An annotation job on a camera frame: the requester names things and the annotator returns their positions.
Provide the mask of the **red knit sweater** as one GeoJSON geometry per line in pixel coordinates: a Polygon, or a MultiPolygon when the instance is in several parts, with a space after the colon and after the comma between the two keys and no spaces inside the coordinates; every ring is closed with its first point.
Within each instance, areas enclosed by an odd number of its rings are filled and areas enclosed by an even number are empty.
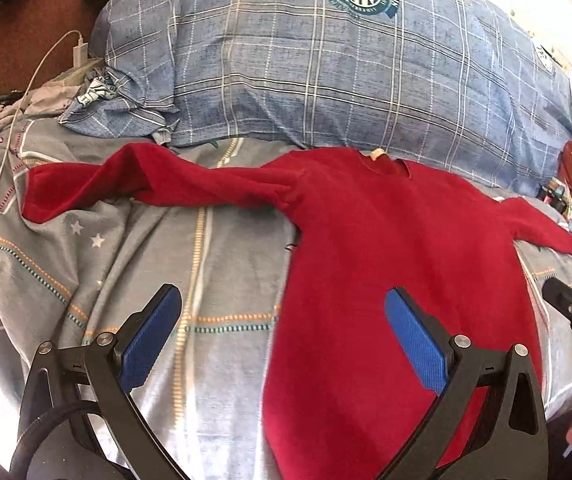
{"type": "Polygon", "coordinates": [[[132,143],[100,166],[32,168],[24,218],[42,223],[99,200],[281,211],[301,237],[263,393],[265,434],[286,479],[370,479],[427,410],[386,320],[403,287],[453,334],[540,356],[519,240],[572,255],[572,235],[521,198],[493,200],[455,174],[351,148],[207,169],[132,143]]]}

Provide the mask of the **white charger plug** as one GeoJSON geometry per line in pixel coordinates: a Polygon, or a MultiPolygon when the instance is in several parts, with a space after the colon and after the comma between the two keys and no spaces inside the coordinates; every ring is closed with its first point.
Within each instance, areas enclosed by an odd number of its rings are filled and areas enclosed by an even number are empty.
{"type": "Polygon", "coordinates": [[[88,43],[80,38],[72,50],[72,67],[81,68],[88,62],[88,43]]]}

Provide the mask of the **grey patterned bed sheet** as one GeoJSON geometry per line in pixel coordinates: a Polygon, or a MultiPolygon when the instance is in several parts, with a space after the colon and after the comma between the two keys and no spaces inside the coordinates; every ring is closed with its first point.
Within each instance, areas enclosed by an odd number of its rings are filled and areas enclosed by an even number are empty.
{"type": "MultiPolygon", "coordinates": [[[[0,385],[21,406],[39,344],[86,346],[172,284],[182,313],[135,403],[194,479],[286,479],[263,424],[263,393],[301,233],[269,204],[153,206],[99,200],[36,223],[22,207],[32,168],[100,166],[132,143],[83,136],[51,115],[56,88],[0,107],[0,385]]],[[[207,169],[258,168],[297,152],[281,141],[233,138],[172,154],[207,169]]],[[[528,286],[545,416],[572,408],[572,334],[543,300],[546,278],[572,285],[572,255],[514,245],[528,286]]]]}

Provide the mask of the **blue plaid pillow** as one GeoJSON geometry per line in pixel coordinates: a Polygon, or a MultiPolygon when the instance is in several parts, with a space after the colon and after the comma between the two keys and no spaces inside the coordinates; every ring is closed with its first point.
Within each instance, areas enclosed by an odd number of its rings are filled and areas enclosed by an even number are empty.
{"type": "Polygon", "coordinates": [[[381,148],[528,195],[572,139],[568,77],[486,0],[109,0],[91,50],[60,121],[95,138],[381,148]]]}

